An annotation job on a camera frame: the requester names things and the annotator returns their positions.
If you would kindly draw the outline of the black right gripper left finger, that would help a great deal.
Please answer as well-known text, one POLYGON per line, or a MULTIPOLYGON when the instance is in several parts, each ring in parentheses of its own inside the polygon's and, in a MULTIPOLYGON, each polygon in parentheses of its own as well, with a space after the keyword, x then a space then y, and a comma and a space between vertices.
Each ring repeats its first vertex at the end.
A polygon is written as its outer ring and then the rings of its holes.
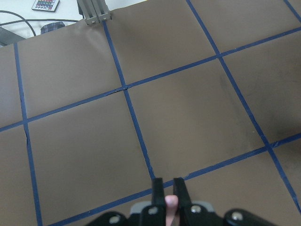
POLYGON ((151 203, 143 207, 140 218, 140 226, 165 226, 166 202, 162 178, 152 180, 151 203))

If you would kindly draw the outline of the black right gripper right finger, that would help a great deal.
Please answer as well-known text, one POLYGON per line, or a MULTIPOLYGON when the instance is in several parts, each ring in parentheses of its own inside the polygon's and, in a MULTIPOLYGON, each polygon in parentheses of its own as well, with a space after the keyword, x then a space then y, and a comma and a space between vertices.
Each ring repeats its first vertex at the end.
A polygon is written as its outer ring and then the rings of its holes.
POLYGON ((183 178, 174 178, 173 192, 178 197, 180 226, 211 226, 210 208, 206 202, 192 201, 183 178))

